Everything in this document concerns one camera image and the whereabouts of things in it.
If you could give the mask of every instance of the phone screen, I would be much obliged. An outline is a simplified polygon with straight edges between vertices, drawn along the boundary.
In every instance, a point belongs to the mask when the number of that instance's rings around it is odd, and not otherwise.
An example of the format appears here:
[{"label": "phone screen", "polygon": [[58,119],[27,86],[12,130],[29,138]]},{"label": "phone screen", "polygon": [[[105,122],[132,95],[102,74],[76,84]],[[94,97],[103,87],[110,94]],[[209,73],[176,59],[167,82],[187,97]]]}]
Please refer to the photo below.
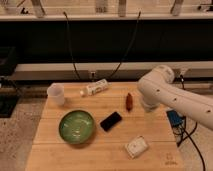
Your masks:
[{"label": "phone screen", "polygon": [[100,123],[100,125],[104,129],[104,131],[109,131],[113,125],[115,125],[117,122],[121,120],[122,120],[122,117],[117,112],[114,112],[110,116],[108,116],[106,119],[104,119]]}]

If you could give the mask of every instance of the green bowl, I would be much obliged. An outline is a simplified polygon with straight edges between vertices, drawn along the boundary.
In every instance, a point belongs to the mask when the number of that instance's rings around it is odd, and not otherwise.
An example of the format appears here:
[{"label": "green bowl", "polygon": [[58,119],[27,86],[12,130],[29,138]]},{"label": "green bowl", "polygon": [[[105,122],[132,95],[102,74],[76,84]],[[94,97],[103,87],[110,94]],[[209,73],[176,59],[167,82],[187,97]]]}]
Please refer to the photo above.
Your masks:
[{"label": "green bowl", "polygon": [[64,141],[71,144],[81,144],[89,139],[94,128],[94,120],[88,112],[75,110],[62,118],[59,124],[59,133]]}]

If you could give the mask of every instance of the white cup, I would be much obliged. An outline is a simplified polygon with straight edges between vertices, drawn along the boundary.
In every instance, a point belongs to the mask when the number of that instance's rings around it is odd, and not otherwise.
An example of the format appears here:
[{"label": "white cup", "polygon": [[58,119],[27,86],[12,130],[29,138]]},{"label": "white cup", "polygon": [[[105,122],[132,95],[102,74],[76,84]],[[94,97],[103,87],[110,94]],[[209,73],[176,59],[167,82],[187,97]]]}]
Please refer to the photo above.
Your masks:
[{"label": "white cup", "polygon": [[48,98],[52,99],[59,106],[65,102],[64,87],[61,84],[51,84],[51,86],[47,88],[47,95]]}]

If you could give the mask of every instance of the small white box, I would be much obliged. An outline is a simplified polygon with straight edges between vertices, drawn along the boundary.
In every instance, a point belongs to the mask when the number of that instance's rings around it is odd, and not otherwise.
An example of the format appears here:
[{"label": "small white box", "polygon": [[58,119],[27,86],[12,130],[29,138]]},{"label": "small white box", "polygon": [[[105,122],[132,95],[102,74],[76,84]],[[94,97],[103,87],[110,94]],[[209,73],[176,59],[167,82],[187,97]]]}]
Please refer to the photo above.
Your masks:
[{"label": "small white box", "polygon": [[125,145],[125,148],[132,158],[138,157],[144,152],[148,145],[142,136],[134,138],[131,142]]}]

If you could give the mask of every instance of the wooden table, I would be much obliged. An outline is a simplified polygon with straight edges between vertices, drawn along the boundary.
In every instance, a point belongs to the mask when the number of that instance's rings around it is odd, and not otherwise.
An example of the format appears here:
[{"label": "wooden table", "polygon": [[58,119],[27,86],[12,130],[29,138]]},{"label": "wooden table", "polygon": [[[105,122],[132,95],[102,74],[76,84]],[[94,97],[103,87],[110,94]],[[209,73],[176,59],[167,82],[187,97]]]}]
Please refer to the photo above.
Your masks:
[{"label": "wooden table", "polygon": [[[87,83],[66,83],[66,103],[57,107],[47,99],[33,142],[26,171],[141,171],[184,170],[174,135],[160,106],[151,113],[141,107],[137,83],[110,83],[109,89],[94,96],[81,97],[79,91]],[[133,96],[133,110],[125,109],[127,93]],[[64,142],[58,133],[61,118],[72,110],[86,110],[96,122],[91,139],[82,145]],[[117,111],[123,120],[109,132],[99,123]],[[142,135],[149,149],[132,159],[124,145]]]}]

